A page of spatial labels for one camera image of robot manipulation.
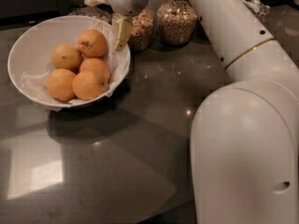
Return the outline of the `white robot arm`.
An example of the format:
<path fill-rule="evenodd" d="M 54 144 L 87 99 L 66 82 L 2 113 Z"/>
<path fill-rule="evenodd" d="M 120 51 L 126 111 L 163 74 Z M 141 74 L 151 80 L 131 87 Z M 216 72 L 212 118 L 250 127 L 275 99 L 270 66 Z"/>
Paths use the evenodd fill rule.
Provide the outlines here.
<path fill-rule="evenodd" d="M 229 85 L 191 133 L 198 224 L 299 224 L 299 69 L 241 0 L 189 0 Z"/>

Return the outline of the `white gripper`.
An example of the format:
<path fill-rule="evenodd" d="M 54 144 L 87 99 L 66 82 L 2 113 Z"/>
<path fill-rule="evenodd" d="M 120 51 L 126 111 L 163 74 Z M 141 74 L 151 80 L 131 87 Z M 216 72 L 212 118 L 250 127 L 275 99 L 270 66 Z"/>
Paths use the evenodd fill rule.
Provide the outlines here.
<path fill-rule="evenodd" d="M 84 4 L 88 7 L 110 4 L 113 11 L 119 13 L 112 17 L 112 31 L 115 36 L 114 50 L 122 51 L 134 27 L 132 17 L 148 5 L 148 0 L 84 0 Z"/>

